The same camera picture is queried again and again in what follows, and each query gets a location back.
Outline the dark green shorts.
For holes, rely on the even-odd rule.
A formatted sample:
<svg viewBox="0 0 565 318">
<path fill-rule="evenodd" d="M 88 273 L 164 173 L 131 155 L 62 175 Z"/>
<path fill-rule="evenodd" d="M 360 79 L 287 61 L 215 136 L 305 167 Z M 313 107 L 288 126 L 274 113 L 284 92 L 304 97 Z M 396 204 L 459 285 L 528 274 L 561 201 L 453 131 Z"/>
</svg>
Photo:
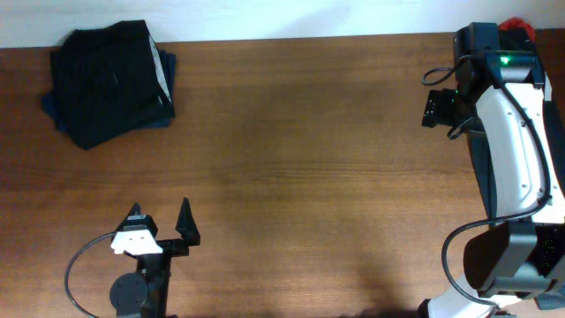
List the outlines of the dark green shorts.
<svg viewBox="0 0 565 318">
<path fill-rule="evenodd" d="M 57 114 L 89 149 L 176 112 L 145 20 L 76 29 L 49 54 Z"/>
</svg>

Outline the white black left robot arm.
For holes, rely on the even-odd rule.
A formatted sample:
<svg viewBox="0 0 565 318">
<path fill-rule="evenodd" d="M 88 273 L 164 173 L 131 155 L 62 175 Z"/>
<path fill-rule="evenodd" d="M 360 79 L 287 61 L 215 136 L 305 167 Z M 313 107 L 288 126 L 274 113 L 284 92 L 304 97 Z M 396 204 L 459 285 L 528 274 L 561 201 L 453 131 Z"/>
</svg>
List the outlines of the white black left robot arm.
<svg viewBox="0 0 565 318">
<path fill-rule="evenodd" d="M 200 232 L 190 202 L 184 198 L 175 227 L 179 238 L 158 239 L 153 217 L 143 214 L 135 203 L 117 226 L 110 247 L 115 254 L 136 260 L 136 269 L 121 275 L 111 286 L 109 300 L 117 317 L 163 318 L 174 258 L 186 257 L 200 244 Z"/>
</svg>

